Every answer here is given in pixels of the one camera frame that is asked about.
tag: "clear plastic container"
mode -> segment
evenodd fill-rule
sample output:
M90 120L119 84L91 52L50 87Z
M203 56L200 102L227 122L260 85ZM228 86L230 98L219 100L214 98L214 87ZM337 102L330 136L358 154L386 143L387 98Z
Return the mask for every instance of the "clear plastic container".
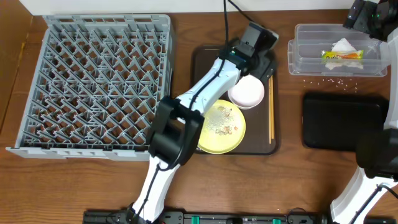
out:
M331 51L333 43L346 38L356 49L363 50L363 59L325 59L323 50ZM333 69L326 63L357 61L363 68L343 65ZM341 24L299 24L295 28L295 39L288 43L289 72L292 75L383 77L391 64L387 43L372 39L369 35Z

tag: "green clip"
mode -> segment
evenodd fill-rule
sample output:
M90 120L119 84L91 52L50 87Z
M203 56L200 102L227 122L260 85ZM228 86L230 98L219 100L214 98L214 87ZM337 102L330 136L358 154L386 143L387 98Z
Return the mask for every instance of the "green clip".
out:
M192 217L191 218L191 224L200 224L200 218L199 217Z
M281 224L282 222L279 219L273 219L272 224Z

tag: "dish rack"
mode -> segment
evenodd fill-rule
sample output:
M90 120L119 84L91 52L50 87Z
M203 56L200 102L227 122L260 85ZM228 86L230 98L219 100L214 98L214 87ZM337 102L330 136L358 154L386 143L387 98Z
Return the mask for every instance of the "dish rack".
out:
M167 15L44 16L44 35L15 147L25 158L148 161L146 135L170 94Z

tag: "yellow bowl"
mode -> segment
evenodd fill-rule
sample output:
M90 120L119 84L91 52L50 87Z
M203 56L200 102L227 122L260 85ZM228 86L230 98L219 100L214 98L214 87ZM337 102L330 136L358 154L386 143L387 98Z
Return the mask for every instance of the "yellow bowl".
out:
M226 100L217 100L205 114L198 147L208 153L222 154L236 148L246 131L239 108Z

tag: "wooden table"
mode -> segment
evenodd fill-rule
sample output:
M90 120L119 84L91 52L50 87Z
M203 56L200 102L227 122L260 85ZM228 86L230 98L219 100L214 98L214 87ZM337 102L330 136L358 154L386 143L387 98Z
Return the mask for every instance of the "wooden table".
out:
M302 146L302 96L309 90L321 90L357 91L360 95L379 94L388 98L390 78L389 75L342 78L349 84L344 91L322 77L290 75L287 42L294 38L297 24L343 23L347 13L346 10L249 13L280 35L275 52L279 61L281 147L271 156L194 155L175 175L166 206L191 212L276 214L286 214L293 207L311 212L329 207L354 174L355 156L350 152ZM189 88L194 48L224 42L224 20L221 13L170 16L177 33L172 86L172 95L177 96ZM248 24L245 18L238 13L229 13L228 18L229 36L242 35ZM117 210L135 201L146 177L148 162L23 159L4 150L16 141L46 28L41 17L34 18L0 134L1 223L81 223L86 209ZM397 201L386 194L371 214L398 218Z

